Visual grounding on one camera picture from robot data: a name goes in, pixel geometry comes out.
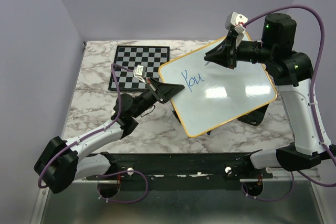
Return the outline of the yellow framed whiteboard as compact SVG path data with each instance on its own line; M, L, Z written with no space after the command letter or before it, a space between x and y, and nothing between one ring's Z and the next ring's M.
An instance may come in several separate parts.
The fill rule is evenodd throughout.
M222 38L159 67L164 83L183 84L171 102L189 137L197 137L277 98L276 87L262 64L239 62L233 70L205 66L205 53Z

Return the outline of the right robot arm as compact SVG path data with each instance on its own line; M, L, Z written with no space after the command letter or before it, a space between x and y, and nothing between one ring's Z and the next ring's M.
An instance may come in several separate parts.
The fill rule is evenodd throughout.
M335 145L324 132L314 91L310 58L293 51L297 23L289 15L267 14L261 41L244 41L248 19L236 12L226 21L226 38L204 59L235 69L239 61L262 63L277 86L293 133L294 142L275 150L257 151L241 165L249 178L260 169L283 168L289 172L310 169L322 160L335 158Z

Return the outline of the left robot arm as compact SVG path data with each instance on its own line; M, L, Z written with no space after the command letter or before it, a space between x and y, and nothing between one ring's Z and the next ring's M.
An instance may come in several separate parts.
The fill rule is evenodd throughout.
M114 114L94 130L67 140L59 136L52 138L34 166L39 176L38 187L48 187L56 194L79 178L101 175L112 179L117 171L115 164L103 155L92 156L92 153L130 135L138 125L138 116L157 102L169 102L184 90L182 84L163 83L153 78L148 78L145 85L146 90L138 96L118 94Z

